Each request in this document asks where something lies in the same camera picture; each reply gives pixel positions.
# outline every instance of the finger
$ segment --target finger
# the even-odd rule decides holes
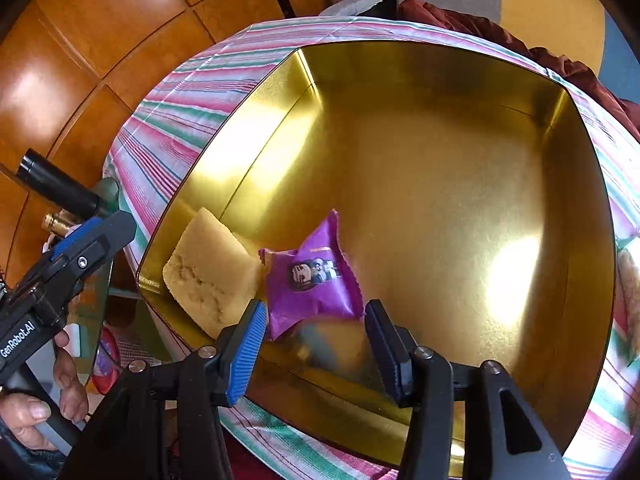
[[[53,378],[64,389],[71,386],[74,377],[78,377],[76,375],[76,363],[69,355],[69,352],[63,348],[58,348],[56,362],[53,365]]]
[[[66,345],[69,344],[69,334],[66,333],[64,330],[61,330],[53,338],[53,341],[55,341],[56,345],[59,346],[60,348],[64,348]]]
[[[79,422],[89,413],[86,390],[77,377],[74,378],[71,386],[62,390],[60,394],[60,412],[73,422]]]
[[[0,418],[10,430],[35,426],[51,415],[46,402],[25,394],[9,394],[0,397]]]
[[[49,440],[36,430],[33,426],[27,428],[17,428],[12,430],[12,433],[16,439],[29,449],[47,449],[49,451],[55,451],[57,449]]]

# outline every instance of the purple snack package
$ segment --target purple snack package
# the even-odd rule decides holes
[[[360,319],[362,293],[338,245],[338,213],[331,210],[298,250],[260,250],[267,266],[271,339],[315,316]]]

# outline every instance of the table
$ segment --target table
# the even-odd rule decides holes
[[[301,45],[375,39],[427,41],[475,50],[564,85],[601,163],[616,235],[623,238],[637,231],[640,148],[605,110],[551,70],[490,42],[427,25],[370,18],[300,18],[253,25],[188,60],[149,93],[123,126],[104,171],[119,181],[120,206],[130,210],[138,222],[136,239],[126,251],[132,268],[138,268],[162,212],[207,141],[274,66]],[[598,387],[564,457],[577,478],[606,476],[630,441],[635,407],[629,407],[628,399],[638,398],[634,385],[640,370],[626,367],[626,323],[620,299],[618,291]],[[238,440],[285,478],[332,478],[328,472],[335,467],[353,477],[357,471],[369,476],[381,472],[380,466],[300,434],[245,399],[222,416]]]

